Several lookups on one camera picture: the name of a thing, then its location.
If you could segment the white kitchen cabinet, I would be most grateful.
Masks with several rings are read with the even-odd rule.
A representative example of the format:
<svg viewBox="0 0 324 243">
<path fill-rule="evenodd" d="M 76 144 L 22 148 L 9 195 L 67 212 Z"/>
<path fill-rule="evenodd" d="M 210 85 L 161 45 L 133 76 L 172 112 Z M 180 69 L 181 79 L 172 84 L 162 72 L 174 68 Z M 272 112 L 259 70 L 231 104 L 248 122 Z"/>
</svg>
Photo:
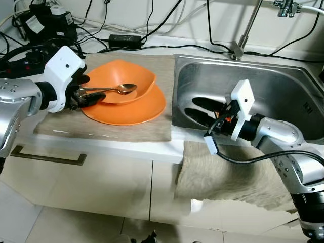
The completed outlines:
<svg viewBox="0 0 324 243">
<path fill-rule="evenodd" d="M 49 208 L 112 215 L 236 233 L 261 234 L 298 219 L 240 200 L 204 200 L 201 208 L 176 196 L 179 164 L 91 150 L 82 165 L 10 157 L 0 181 L 29 202 Z"/>
</svg>

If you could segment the black power adapter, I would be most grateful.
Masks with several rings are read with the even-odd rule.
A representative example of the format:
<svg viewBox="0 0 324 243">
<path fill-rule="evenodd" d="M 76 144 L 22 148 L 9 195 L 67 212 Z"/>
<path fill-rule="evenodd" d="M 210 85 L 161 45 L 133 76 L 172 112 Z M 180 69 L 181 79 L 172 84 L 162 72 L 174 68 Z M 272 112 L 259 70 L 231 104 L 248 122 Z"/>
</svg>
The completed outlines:
<svg viewBox="0 0 324 243">
<path fill-rule="evenodd" d="M 127 49 L 138 49 L 143 45 L 140 35 L 111 34 L 107 39 L 109 47 L 125 47 Z"/>
</svg>

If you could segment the black labelled box device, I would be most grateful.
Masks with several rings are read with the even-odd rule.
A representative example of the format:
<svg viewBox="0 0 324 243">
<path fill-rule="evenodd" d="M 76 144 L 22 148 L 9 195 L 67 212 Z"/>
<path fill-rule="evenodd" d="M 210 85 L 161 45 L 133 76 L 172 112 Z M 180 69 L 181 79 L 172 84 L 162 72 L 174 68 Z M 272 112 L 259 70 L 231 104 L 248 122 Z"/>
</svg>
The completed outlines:
<svg viewBox="0 0 324 243">
<path fill-rule="evenodd" d="M 53 38 L 78 39 L 71 12 L 60 5 L 31 3 L 27 10 L 12 16 L 11 22 L 19 35 L 30 43 Z"/>
</svg>

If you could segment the orange plate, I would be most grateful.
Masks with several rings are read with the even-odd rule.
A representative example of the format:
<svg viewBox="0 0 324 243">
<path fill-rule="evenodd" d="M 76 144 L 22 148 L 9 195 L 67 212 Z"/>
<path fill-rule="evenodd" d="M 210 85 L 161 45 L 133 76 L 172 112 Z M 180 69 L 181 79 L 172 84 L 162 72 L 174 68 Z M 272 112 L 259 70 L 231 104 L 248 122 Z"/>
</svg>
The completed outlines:
<svg viewBox="0 0 324 243">
<path fill-rule="evenodd" d="M 164 113 L 166 105 L 164 92 L 154 83 L 152 90 L 141 99 L 127 104 L 100 102 L 95 106 L 83 108 L 82 112 L 88 118 L 100 123 L 129 126 L 157 118 Z"/>
</svg>

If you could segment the metal spoon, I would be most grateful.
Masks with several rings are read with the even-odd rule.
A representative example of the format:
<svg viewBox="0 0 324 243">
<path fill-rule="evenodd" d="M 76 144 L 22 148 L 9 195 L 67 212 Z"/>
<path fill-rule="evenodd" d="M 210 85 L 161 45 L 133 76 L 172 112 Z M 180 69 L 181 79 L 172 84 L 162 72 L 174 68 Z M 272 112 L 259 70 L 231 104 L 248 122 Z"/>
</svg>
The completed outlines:
<svg viewBox="0 0 324 243">
<path fill-rule="evenodd" d="M 120 84 L 110 88 L 80 88 L 77 91 L 74 91 L 74 94 L 77 96 L 89 96 L 95 93 L 104 93 L 107 91 L 116 91 L 120 95 L 127 95 L 135 91 L 137 88 L 136 84 Z"/>
</svg>

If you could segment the black power strip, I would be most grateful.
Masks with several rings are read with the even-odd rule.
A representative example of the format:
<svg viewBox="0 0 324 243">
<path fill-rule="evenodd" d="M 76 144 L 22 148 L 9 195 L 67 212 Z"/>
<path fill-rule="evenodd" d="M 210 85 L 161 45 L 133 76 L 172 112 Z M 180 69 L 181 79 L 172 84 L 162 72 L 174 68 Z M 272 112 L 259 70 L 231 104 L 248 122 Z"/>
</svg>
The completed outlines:
<svg viewBox="0 0 324 243">
<path fill-rule="evenodd" d="M 19 47 L 0 57 L 0 78 L 24 78 L 43 74 L 56 51 L 42 47 Z"/>
</svg>

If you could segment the beige counter mat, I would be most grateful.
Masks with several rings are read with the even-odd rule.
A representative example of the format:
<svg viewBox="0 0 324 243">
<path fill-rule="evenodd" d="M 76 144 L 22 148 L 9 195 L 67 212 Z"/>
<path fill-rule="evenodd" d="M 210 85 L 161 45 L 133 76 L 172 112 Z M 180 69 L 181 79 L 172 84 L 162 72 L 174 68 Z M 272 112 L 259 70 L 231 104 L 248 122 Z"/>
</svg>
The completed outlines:
<svg viewBox="0 0 324 243">
<path fill-rule="evenodd" d="M 79 109 L 49 113 L 35 126 L 35 134 L 130 143 L 164 143 L 172 139 L 172 97 L 175 58 L 172 55 L 137 55 L 123 52 L 87 55 L 89 70 L 116 59 L 136 63 L 157 76 L 156 83 L 165 95 L 167 106 L 161 116 L 138 125 L 117 126 L 94 121 Z"/>
</svg>

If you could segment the steel kitchen faucet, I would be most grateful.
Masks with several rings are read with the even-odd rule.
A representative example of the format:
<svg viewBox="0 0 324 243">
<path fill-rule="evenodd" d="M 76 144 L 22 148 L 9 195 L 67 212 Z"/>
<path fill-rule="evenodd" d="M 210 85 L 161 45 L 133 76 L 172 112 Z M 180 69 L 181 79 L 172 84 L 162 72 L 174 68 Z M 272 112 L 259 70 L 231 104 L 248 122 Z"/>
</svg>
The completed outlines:
<svg viewBox="0 0 324 243">
<path fill-rule="evenodd" d="M 246 46 L 246 43 L 247 41 L 249 40 L 249 35 L 250 35 L 250 32 L 252 30 L 252 26 L 253 26 L 253 23 L 255 22 L 255 19 L 257 17 L 257 14 L 259 12 L 259 9 L 260 7 L 262 6 L 262 2 L 264 0 L 258 0 L 251 15 L 250 15 L 250 18 L 249 18 L 249 21 L 246 25 L 246 28 L 243 32 L 243 34 L 241 35 L 240 39 L 238 40 L 238 42 L 234 43 L 234 46 L 233 46 L 233 53 L 231 54 L 230 58 L 232 60 L 240 60 L 243 55 L 245 54 L 245 46 Z"/>
</svg>

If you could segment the metal valve fitting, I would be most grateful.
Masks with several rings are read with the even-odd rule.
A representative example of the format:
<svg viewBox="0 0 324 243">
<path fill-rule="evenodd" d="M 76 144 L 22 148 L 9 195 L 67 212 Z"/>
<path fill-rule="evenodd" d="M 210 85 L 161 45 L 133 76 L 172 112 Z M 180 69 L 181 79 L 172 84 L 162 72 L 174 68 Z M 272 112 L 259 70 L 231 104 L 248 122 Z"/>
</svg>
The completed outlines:
<svg viewBox="0 0 324 243">
<path fill-rule="evenodd" d="M 274 0 L 273 4 L 278 7 L 277 16 L 280 18 L 293 18 L 296 13 L 301 12 L 303 6 L 294 0 Z"/>
</svg>

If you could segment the stainless steel sink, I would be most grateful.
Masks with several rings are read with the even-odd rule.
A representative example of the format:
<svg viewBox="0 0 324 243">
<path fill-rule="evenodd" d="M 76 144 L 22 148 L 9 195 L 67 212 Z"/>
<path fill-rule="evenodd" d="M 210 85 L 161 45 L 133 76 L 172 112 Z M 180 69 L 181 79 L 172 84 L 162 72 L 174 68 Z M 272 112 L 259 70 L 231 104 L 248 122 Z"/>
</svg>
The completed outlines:
<svg viewBox="0 0 324 243">
<path fill-rule="evenodd" d="M 255 102 L 252 115 L 261 114 L 296 125 L 306 141 L 324 143 L 324 113 L 321 83 L 305 68 L 175 55 L 175 84 L 172 125 L 205 131 L 185 109 L 199 109 L 197 97 L 229 102 L 231 91 L 241 79 L 250 81 Z"/>
</svg>

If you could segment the orange bowl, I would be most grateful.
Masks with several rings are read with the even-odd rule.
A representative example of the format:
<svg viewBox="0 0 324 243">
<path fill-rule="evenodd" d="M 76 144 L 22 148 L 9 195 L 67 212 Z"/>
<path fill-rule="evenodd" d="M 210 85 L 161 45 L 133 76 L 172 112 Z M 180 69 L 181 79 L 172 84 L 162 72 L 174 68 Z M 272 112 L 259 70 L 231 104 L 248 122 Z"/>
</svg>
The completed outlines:
<svg viewBox="0 0 324 243">
<path fill-rule="evenodd" d="M 87 74 L 90 77 L 83 88 L 113 88 L 121 84 L 135 84 L 136 90 L 121 95 L 116 91 L 107 91 L 102 102 L 107 104 L 125 105 L 144 97 L 155 88 L 156 75 L 136 63 L 123 59 L 115 59 L 96 67 Z"/>
</svg>

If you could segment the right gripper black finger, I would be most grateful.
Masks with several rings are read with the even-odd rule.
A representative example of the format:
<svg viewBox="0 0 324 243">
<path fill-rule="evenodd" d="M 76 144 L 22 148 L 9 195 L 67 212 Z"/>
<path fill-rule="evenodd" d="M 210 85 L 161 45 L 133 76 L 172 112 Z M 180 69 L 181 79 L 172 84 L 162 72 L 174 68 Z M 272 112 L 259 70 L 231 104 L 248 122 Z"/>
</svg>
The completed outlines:
<svg viewBox="0 0 324 243">
<path fill-rule="evenodd" d="M 227 103 L 208 99 L 206 97 L 195 97 L 193 103 L 210 112 L 220 112 L 222 109 L 227 108 Z"/>
<path fill-rule="evenodd" d="M 188 118 L 204 127 L 210 127 L 215 123 L 219 116 L 219 111 L 213 109 L 194 109 L 187 107 L 184 109 L 184 113 Z"/>
</svg>

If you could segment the beige hanging towel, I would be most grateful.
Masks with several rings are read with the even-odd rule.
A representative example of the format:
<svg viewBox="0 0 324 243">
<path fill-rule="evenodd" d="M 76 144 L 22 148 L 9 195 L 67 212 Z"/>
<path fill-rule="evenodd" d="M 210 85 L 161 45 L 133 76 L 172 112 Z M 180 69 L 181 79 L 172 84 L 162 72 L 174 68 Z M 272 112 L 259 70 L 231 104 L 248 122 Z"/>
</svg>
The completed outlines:
<svg viewBox="0 0 324 243">
<path fill-rule="evenodd" d="M 186 141 L 175 197 L 235 200 L 272 211 L 296 208 L 271 160 L 233 164 L 209 153 L 204 143 Z"/>
</svg>

